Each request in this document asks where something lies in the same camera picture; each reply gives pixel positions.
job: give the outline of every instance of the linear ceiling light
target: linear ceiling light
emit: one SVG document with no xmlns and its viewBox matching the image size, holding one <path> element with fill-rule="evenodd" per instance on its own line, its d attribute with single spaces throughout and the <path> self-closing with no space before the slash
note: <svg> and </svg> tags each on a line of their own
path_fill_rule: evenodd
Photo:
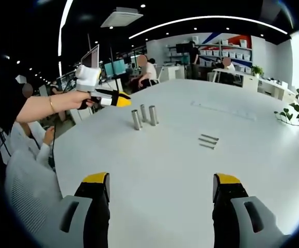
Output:
<svg viewBox="0 0 299 248">
<path fill-rule="evenodd" d="M 58 32 L 58 48 L 57 48 L 57 55 L 58 56 L 61 56 L 61 53 L 62 53 L 62 33 L 61 33 L 62 32 L 62 28 L 63 28 L 63 26 L 66 23 L 67 16 L 68 16 L 68 13 L 69 13 L 69 10 L 70 10 L 72 2 L 73 2 L 73 0 L 67 0 L 65 8 L 63 10 L 63 14 L 62 14 L 62 18 L 61 18 L 61 23 L 60 23 L 60 30 Z M 62 76 L 61 62 L 59 62 L 58 68 L 59 68 L 60 76 Z"/>
<path fill-rule="evenodd" d="M 157 25 L 155 27 L 151 27 L 149 29 L 146 29 L 144 31 L 141 31 L 140 33 L 138 34 L 135 34 L 135 35 L 132 35 L 129 37 L 129 39 L 132 39 L 138 35 L 142 35 L 148 31 L 151 31 L 155 28 L 159 28 L 159 27 L 163 27 L 163 26 L 166 26 L 166 25 L 169 25 L 169 24 L 174 24 L 174 23 L 177 23 L 177 22 L 184 22 L 184 21 L 191 21 L 191 20 L 197 20 L 197 19 L 209 19 L 209 18 L 225 18 L 225 19 L 236 19 L 236 20 L 241 20 L 241 21 L 248 21 L 248 22 L 254 22 L 254 23 L 257 23 L 257 24 L 261 24 L 261 25 L 264 25 L 264 26 L 267 26 L 267 27 L 270 27 L 270 28 L 273 28 L 283 34 L 287 34 L 286 31 L 280 29 L 280 28 L 277 28 L 275 26 L 272 26 L 272 25 L 269 25 L 267 23 L 264 23 L 264 22 L 260 22 L 260 21 L 256 21 L 256 20 L 252 20 L 252 19 L 248 19 L 248 18 L 243 18 L 243 17 L 230 17 L 230 16 L 227 16 L 227 15 L 204 15 L 202 17 L 189 17 L 189 18 L 184 18 L 184 19 L 179 19 L 179 20 L 175 20 L 175 21 L 171 21 L 171 22 L 166 22 L 166 23 L 163 23 L 163 24 L 160 24 L 160 25 Z"/>
</svg>

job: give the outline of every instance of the black cable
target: black cable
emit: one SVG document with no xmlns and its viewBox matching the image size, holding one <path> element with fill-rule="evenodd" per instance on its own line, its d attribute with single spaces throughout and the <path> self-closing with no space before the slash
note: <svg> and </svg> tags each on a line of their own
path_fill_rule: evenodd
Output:
<svg viewBox="0 0 299 248">
<path fill-rule="evenodd" d="M 75 77 L 72 77 L 66 84 L 66 87 L 65 89 L 63 90 L 63 94 L 66 92 L 69 84 L 71 83 L 72 80 L 74 80 Z M 55 144 L 55 134 L 56 134 L 56 124 L 57 124 L 57 121 L 55 121 L 54 123 L 54 137 L 53 137 L 53 144 L 52 144 L 52 159 L 53 159 L 53 163 L 54 163 L 54 167 L 55 167 L 55 158 L 54 158 L 54 144 Z"/>
</svg>

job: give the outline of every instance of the gold bracelet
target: gold bracelet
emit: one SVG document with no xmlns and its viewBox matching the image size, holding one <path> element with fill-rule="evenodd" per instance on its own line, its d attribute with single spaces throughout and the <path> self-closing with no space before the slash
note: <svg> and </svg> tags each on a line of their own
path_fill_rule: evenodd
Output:
<svg viewBox="0 0 299 248">
<path fill-rule="evenodd" d="M 53 107 L 53 104 L 52 104 L 52 98 L 51 98 L 51 97 L 49 97 L 49 100 L 50 100 L 50 104 L 51 104 L 51 107 L 52 107 L 53 113 L 56 113 L 56 111 L 55 111 L 55 109 L 54 109 L 54 107 Z"/>
</svg>

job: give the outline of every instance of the metal cylinder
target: metal cylinder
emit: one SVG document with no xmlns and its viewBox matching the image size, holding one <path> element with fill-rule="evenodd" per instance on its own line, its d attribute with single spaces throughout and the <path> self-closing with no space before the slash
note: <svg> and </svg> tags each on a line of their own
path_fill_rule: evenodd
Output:
<svg viewBox="0 0 299 248">
<path fill-rule="evenodd" d="M 149 106 L 150 124 L 156 126 L 158 122 L 158 117 L 156 115 L 156 108 L 154 105 Z"/>
<path fill-rule="evenodd" d="M 140 110 L 141 110 L 141 115 L 143 116 L 143 122 L 147 122 L 146 109 L 143 104 L 140 105 Z"/>
<path fill-rule="evenodd" d="M 132 110 L 132 118 L 133 118 L 133 122 L 134 122 L 134 129 L 135 130 L 140 130 L 141 129 L 141 122 L 140 122 L 140 119 L 139 119 L 138 110 Z"/>
</svg>

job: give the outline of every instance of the blue stripe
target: blue stripe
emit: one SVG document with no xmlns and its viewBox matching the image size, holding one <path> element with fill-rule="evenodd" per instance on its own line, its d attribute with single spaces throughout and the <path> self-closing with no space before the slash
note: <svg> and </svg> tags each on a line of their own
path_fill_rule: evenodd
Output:
<svg viewBox="0 0 299 248">
<path fill-rule="evenodd" d="M 202 44 L 206 44 L 209 41 L 211 41 L 213 38 L 216 38 L 218 35 L 220 35 L 221 33 L 212 33 L 211 35 L 209 35 L 209 37 L 207 39 L 205 39 L 204 42 L 202 42 Z"/>
<path fill-rule="evenodd" d="M 240 61 L 240 60 L 238 60 L 238 59 L 234 59 L 234 58 L 232 58 L 231 59 L 233 62 L 237 62 L 238 64 L 241 64 L 241 65 L 243 65 L 243 66 L 247 66 L 247 67 L 251 67 L 252 66 L 252 62 L 246 62 L 246 61 Z"/>
</svg>

